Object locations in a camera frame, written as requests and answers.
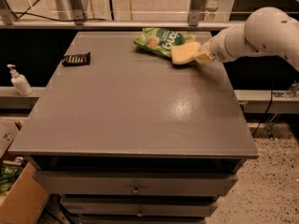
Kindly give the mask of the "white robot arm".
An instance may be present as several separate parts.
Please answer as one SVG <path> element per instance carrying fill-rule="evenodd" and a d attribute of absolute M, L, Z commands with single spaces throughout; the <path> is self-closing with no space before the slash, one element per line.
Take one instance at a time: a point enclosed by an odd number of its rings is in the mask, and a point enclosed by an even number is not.
<path fill-rule="evenodd" d="M 241 57 L 278 56 L 299 71 L 299 21 L 263 7 L 241 25 L 221 30 L 193 54 L 198 63 L 227 63 Z"/>

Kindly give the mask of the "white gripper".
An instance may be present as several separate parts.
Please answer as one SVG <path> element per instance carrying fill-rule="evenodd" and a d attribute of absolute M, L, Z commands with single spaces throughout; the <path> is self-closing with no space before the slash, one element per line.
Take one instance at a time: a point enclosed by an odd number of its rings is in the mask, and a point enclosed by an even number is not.
<path fill-rule="evenodd" d="M 198 63 L 213 63 L 215 59 L 222 63 L 235 61 L 236 57 L 228 50 L 229 37 L 233 34 L 233 29 L 221 30 L 217 35 L 202 44 L 198 52 L 193 55 L 193 58 Z"/>

